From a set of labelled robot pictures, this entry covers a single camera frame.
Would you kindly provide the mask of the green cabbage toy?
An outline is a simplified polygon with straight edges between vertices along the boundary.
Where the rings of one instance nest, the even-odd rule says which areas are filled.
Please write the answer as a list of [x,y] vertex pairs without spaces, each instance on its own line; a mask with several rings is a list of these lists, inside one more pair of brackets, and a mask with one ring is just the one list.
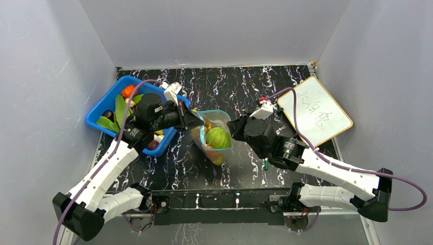
[[205,135],[206,144],[212,149],[228,149],[232,147],[230,134],[221,127],[214,127]]

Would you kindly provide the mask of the clear zip top bag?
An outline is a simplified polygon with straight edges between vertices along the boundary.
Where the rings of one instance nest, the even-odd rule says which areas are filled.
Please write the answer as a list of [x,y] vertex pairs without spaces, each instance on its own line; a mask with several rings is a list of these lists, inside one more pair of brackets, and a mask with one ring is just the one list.
[[221,165],[228,159],[234,148],[227,122],[231,121],[229,114],[222,110],[193,110],[193,114],[203,120],[204,125],[191,130],[195,145],[214,165]]

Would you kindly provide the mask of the yellow banana toy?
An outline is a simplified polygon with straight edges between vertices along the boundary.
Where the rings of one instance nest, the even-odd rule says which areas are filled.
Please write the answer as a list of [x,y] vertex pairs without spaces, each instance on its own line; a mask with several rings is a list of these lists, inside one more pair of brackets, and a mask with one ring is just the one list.
[[223,157],[222,155],[214,155],[214,156],[212,156],[212,158],[211,158],[211,162],[212,162],[214,165],[219,166],[219,165],[221,165],[221,164],[224,162],[224,157]]

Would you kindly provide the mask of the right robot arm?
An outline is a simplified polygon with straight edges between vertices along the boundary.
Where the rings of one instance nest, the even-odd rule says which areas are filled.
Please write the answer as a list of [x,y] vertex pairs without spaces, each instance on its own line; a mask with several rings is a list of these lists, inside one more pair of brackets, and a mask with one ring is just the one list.
[[242,115],[227,122],[234,140],[246,142],[260,159],[293,172],[316,176],[332,186],[295,183],[288,197],[279,200],[281,208],[301,211],[314,206],[353,210],[376,222],[387,222],[392,192],[393,172],[381,168],[369,174],[366,170],[335,161],[311,149],[293,137],[278,135],[263,119]]

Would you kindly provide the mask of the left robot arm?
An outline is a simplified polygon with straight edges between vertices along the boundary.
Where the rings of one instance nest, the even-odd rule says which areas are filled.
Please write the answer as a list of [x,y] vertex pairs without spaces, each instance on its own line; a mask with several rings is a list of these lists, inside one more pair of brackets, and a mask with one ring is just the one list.
[[121,128],[106,155],[75,187],[53,197],[58,219],[53,244],[57,243],[62,226],[89,241],[114,217],[133,209],[149,211],[153,204],[151,192],[138,183],[110,197],[104,195],[120,173],[151,143],[154,132],[167,128],[187,131],[204,124],[183,101],[171,99],[163,105],[160,96],[154,93],[144,94],[133,111],[126,104],[119,119]]

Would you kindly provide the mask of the green capped white marker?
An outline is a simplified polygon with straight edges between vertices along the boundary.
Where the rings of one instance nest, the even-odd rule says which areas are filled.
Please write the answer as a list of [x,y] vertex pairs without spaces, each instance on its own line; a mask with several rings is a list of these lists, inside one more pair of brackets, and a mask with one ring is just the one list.
[[265,170],[268,170],[268,169],[269,169],[269,161],[268,161],[268,158],[265,158],[265,159],[264,159],[264,169],[265,169]]

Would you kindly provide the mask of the white dry erase board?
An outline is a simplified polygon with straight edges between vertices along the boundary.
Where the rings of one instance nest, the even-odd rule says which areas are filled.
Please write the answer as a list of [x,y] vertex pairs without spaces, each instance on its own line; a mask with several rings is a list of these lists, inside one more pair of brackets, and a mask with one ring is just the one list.
[[325,143],[353,126],[353,121],[336,102],[317,77],[311,76],[294,88],[296,92],[296,117],[294,96],[289,91],[280,96],[277,104],[289,122],[315,146]]

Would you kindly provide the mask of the blue plastic bin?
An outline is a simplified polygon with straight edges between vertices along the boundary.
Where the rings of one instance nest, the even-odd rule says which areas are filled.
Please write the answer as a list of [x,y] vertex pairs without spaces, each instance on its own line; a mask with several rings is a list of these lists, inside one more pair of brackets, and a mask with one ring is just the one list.
[[[115,110],[115,99],[121,92],[129,85],[138,85],[141,80],[132,76],[123,76],[117,80],[117,82],[108,90],[108,92],[96,103],[96,105],[90,109],[85,121],[86,123],[105,134],[114,138],[116,132],[110,131],[97,125],[97,120],[106,110]],[[166,103],[167,99],[164,96],[164,89],[160,88],[158,85],[153,85],[152,83],[144,83],[138,89],[138,94],[154,93],[161,97],[163,103]],[[142,153],[148,156],[160,157],[163,155],[164,151],[167,149],[172,139],[177,134],[177,130],[173,127],[163,130],[164,138],[155,150],[143,149]]]

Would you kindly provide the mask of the aluminium frame rail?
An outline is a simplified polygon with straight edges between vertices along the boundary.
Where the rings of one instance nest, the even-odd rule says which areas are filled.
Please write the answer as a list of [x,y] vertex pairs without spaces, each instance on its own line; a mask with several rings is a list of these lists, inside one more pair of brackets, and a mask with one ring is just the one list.
[[155,226],[181,223],[239,224],[266,223],[287,226],[295,232],[309,230],[310,214],[324,207],[342,208],[385,222],[388,209],[377,198],[363,201],[338,187],[304,186],[290,189],[244,189],[202,191],[150,191],[131,186],[117,194],[90,201],[71,194],[53,198],[56,216],[62,225],[84,241],[92,240],[109,220],[138,210],[148,213]]

